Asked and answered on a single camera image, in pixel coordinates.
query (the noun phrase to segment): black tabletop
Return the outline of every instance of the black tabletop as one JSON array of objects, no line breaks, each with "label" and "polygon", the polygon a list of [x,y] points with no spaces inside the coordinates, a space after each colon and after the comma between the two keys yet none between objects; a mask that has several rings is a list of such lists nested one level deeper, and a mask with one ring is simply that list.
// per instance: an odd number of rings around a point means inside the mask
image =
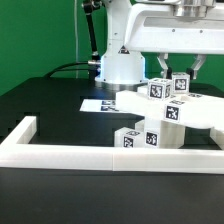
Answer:
[{"label": "black tabletop", "polygon": [[[223,97],[217,88],[191,92]],[[84,99],[114,99],[89,80],[32,78],[0,97],[3,140],[25,115],[38,117],[33,144],[113,146],[113,133],[142,117],[80,112]],[[209,130],[187,129],[185,146],[219,148]],[[0,223],[223,223],[224,176],[0,169]]]}]

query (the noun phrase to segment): green backdrop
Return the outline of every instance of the green backdrop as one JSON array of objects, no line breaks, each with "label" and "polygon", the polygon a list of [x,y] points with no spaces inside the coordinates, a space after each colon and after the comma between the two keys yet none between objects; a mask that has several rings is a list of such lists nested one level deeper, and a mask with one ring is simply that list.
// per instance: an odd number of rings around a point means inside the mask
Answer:
[{"label": "green backdrop", "polygon": [[[79,59],[88,60],[91,50],[85,15],[78,0]],[[105,9],[93,15],[100,54],[106,50]],[[74,0],[1,0],[0,7],[0,95],[31,77],[76,60]],[[145,54],[148,77],[159,76],[156,54]],[[185,71],[193,55],[171,55],[174,71]],[[224,90],[224,56],[208,56],[197,82]],[[60,77],[75,73],[60,73]]]}]

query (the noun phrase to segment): black cable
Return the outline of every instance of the black cable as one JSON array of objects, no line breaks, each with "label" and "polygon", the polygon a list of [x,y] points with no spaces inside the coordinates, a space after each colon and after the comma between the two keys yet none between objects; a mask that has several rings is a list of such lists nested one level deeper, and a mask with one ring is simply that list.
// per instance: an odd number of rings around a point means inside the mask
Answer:
[{"label": "black cable", "polygon": [[63,68],[67,68],[67,67],[72,67],[72,66],[77,66],[77,65],[88,65],[88,62],[73,62],[73,63],[69,63],[69,64],[65,64],[65,65],[61,65],[55,69],[53,69],[52,71],[48,72],[47,74],[45,74],[43,77],[44,78],[50,78],[55,72],[62,70]]},{"label": "black cable", "polygon": [[95,71],[95,69],[88,69],[88,68],[59,69],[59,70],[55,70],[52,74],[48,73],[49,75],[45,78],[50,78],[56,72],[71,72],[71,71]]}]

